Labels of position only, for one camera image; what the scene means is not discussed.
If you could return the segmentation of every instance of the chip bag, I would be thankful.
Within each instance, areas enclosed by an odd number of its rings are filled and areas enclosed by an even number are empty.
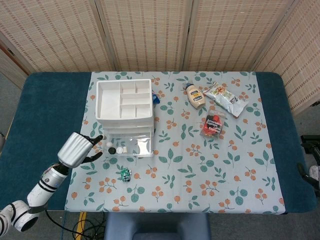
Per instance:
[[[248,102],[240,100],[216,81],[214,81],[213,85],[208,90],[205,90],[203,94],[214,100],[219,106],[223,107],[235,117],[239,117],[248,104]]]

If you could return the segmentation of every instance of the robotic hand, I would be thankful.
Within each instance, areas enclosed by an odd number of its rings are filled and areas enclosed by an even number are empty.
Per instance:
[[[4,236],[11,225],[24,232],[37,221],[40,212],[48,206],[48,200],[60,187],[69,174],[69,169],[98,159],[102,152],[88,157],[91,148],[103,139],[102,135],[90,138],[79,133],[72,133],[58,152],[59,163],[47,169],[37,185],[27,196],[28,205],[23,201],[14,201],[0,211],[0,237]]]

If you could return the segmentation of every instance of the small white cap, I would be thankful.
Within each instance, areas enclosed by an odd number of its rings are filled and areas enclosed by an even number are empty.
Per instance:
[[[122,147],[119,146],[119,147],[116,148],[116,153],[117,154],[122,154],[123,152],[124,152],[124,149]]]
[[[111,148],[113,145],[114,145],[114,144],[113,144],[112,142],[110,142],[110,141],[107,141],[107,142],[106,142],[106,146],[107,146],[108,148]]]

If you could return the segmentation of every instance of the bottle label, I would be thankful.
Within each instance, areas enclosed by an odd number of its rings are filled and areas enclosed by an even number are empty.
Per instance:
[[[195,102],[202,99],[201,93],[198,90],[194,90],[190,94]]]

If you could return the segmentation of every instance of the yellow cable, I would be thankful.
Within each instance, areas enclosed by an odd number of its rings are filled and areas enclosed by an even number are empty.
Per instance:
[[[78,233],[83,233],[83,229],[85,228],[85,219],[86,219],[86,216],[87,216],[87,212],[86,211],[82,211],[80,212],[80,216],[79,216],[79,223],[78,223],[78,226],[76,228],[76,231]],[[76,240],[81,240],[81,235],[80,234],[76,234],[75,235],[75,239]]]

